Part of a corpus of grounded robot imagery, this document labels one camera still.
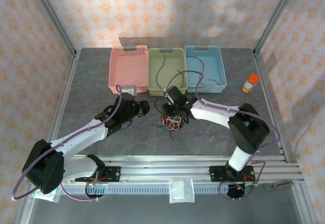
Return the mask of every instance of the gray tabletop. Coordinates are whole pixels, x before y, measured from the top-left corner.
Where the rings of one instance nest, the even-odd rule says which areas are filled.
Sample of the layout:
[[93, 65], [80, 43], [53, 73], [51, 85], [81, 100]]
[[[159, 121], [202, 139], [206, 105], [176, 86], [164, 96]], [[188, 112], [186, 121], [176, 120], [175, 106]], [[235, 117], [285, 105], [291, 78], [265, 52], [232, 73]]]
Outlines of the gray tabletop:
[[[108, 105], [115, 102], [116, 95], [108, 88], [109, 59], [111, 48], [85, 48], [73, 78], [68, 101], [64, 110], [58, 138], [63, 137], [91, 121]], [[252, 104], [257, 112], [268, 119], [270, 114], [261, 84], [245, 94], [241, 87], [251, 73], [257, 73], [250, 49], [222, 49], [227, 87], [222, 93], [202, 94], [211, 102], [229, 106]], [[95, 155], [231, 155], [236, 147], [229, 129], [204, 120], [190, 120], [184, 128], [169, 132], [160, 123], [160, 114], [154, 107], [158, 97], [139, 93], [136, 100], [148, 100], [150, 112], [133, 120], [124, 131], [87, 147], [80, 154]], [[264, 144], [275, 140], [271, 133]], [[260, 155], [280, 155], [278, 146], [264, 148]]]
[[266, 191], [255, 187], [249, 198], [224, 200], [196, 195], [195, 203], [169, 204], [169, 196], [103, 197], [83, 203], [61, 196], [59, 203], [36, 200], [32, 224], [300, 224], [291, 188]]

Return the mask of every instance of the mounting plate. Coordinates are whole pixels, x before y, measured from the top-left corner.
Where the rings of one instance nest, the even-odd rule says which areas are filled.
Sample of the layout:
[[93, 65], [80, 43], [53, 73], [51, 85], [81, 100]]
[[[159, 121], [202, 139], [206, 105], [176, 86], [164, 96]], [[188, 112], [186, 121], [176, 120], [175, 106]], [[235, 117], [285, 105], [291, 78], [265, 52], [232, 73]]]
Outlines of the mounting plate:
[[[119, 182], [120, 181], [120, 176], [121, 176], [121, 167], [104, 167], [104, 173], [108, 174], [108, 178], [101, 180], [101, 182]], [[92, 182], [92, 179], [89, 177], [79, 177], [75, 179], [75, 182]]]
[[234, 181], [234, 182], [244, 182], [244, 175], [255, 178], [254, 168], [253, 166], [245, 166], [243, 170], [240, 172], [236, 178], [231, 178], [227, 175], [225, 166], [211, 166], [209, 169], [211, 182], [223, 182], [223, 181]]

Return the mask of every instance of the blue basket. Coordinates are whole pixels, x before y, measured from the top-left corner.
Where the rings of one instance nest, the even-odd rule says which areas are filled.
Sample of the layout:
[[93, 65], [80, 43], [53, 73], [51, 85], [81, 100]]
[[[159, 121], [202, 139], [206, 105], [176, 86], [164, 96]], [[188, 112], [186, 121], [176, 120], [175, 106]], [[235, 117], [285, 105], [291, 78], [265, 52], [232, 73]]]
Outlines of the blue basket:
[[[225, 72], [219, 46], [185, 46], [186, 66], [188, 70], [194, 70], [202, 72], [203, 65], [195, 57], [198, 57], [204, 63], [204, 78], [203, 84], [198, 87], [200, 93], [221, 93], [227, 86], [227, 80], [225, 78]], [[199, 81], [199, 74], [188, 73], [187, 74], [187, 92], [194, 93], [195, 87]]]

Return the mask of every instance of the orange patterned wall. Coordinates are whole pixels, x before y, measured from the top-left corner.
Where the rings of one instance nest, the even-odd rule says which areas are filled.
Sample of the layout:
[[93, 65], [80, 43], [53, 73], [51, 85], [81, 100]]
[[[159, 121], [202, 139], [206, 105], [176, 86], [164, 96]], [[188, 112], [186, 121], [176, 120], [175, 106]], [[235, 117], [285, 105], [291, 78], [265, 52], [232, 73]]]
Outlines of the orange patterned wall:
[[292, 0], [262, 55], [283, 140], [325, 223], [325, 0]]
[[253, 48], [279, 0], [49, 0], [74, 47]]
[[0, 0], [0, 219], [30, 149], [47, 137], [71, 56], [38, 0]]

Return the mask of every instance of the black clamp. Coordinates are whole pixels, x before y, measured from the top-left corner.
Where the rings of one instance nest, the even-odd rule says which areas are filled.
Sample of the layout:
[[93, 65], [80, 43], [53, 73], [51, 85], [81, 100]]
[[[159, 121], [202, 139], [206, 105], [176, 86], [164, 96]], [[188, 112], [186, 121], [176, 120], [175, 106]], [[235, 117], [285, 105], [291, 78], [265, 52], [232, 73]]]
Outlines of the black clamp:
[[244, 182], [245, 176], [249, 176], [250, 179], [255, 179], [255, 173], [253, 166], [245, 166], [236, 175], [229, 174], [227, 164], [225, 166], [210, 166], [209, 169], [211, 182], [223, 182], [223, 181], [233, 181], [233, 182]]
[[105, 163], [102, 162], [97, 156], [93, 154], [87, 155], [91, 158], [97, 165], [95, 173], [90, 177], [79, 177], [75, 179], [75, 182], [86, 182], [85, 194], [89, 199], [99, 199], [103, 195], [90, 195], [87, 191], [88, 186], [91, 182], [94, 182], [94, 179], [100, 181], [101, 183], [105, 182], [119, 182], [121, 175], [121, 167], [115, 166], [105, 166]]

